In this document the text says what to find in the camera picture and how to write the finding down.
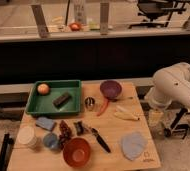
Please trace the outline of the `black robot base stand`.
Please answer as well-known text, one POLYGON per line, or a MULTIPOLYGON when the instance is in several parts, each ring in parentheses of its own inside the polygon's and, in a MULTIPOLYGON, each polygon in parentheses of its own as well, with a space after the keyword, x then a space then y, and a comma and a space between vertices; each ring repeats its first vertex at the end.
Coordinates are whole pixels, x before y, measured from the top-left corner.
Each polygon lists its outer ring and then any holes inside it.
POLYGON ((164 127, 163 133, 165 137, 171 137, 175 133, 183 133, 183 138, 190 132, 190 110, 182 108, 177 114, 173 122, 164 127))

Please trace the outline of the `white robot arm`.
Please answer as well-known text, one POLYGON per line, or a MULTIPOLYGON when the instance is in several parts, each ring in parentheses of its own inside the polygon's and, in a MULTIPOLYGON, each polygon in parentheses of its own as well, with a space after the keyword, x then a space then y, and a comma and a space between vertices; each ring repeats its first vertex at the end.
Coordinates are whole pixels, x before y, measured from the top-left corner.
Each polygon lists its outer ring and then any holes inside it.
POLYGON ((180 62, 161 68, 152 77, 145 100, 153 109, 165 110, 173 101, 190 109, 190 64, 180 62))

